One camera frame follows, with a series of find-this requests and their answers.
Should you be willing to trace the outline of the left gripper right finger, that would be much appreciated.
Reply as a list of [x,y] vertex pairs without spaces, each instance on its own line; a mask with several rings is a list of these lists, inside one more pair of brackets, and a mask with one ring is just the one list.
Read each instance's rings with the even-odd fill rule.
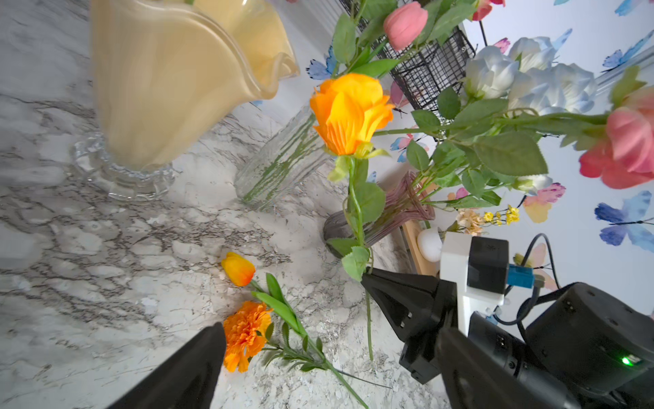
[[457,329],[444,329],[436,358],[453,408],[579,408],[568,388],[529,362],[508,372]]

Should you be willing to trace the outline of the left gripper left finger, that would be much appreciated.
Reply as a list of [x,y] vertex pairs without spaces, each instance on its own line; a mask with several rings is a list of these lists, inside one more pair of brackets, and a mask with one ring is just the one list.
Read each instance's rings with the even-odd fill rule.
[[225,331],[217,322],[204,328],[110,407],[209,408],[226,351]]

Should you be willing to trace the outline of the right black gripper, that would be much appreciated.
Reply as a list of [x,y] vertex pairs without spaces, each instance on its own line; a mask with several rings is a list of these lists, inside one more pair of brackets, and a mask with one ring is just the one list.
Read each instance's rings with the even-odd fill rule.
[[[404,343],[400,365],[421,384],[441,375],[436,342],[441,330],[458,328],[456,284],[433,276],[368,269],[362,285]],[[531,363],[519,339],[479,312],[468,317],[464,334],[506,373],[531,383]]]

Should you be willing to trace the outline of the orange rose pile top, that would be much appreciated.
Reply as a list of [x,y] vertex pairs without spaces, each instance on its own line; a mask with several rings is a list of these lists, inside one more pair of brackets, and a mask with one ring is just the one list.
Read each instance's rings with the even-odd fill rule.
[[346,273],[360,282],[374,263],[364,228],[386,207],[386,193],[367,178],[369,160],[388,153],[375,148],[371,139],[393,120],[393,104],[377,79],[349,73],[323,82],[312,95],[310,108],[325,151],[336,159],[328,179],[347,181],[342,216],[349,231],[331,233],[325,241],[341,257]]

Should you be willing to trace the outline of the pink rose pile top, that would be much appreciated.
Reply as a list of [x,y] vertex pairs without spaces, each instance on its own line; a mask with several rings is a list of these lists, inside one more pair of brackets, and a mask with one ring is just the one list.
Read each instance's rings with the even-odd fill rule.
[[540,148],[547,136],[581,152],[580,172],[606,187],[626,189],[653,179],[653,89],[636,82],[611,93],[609,112],[540,114],[531,107],[511,107],[509,99],[463,103],[451,89],[439,95],[439,113],[417,110],[417,131],[431,136],[432,153],[415,140],[405,147],[406,161],[420,179],[444,184],[454,179],[469,191],[518,188],[531,178],[548,175]]

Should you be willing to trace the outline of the pink rose small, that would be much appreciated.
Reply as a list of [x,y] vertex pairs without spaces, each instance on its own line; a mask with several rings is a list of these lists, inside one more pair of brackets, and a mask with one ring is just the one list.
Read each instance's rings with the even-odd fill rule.
[[429,12],[418,2],[351,1],[337,20],[331,41],[336,61],[333,78],[373,62],[391,46],[402,51],[422,34]]

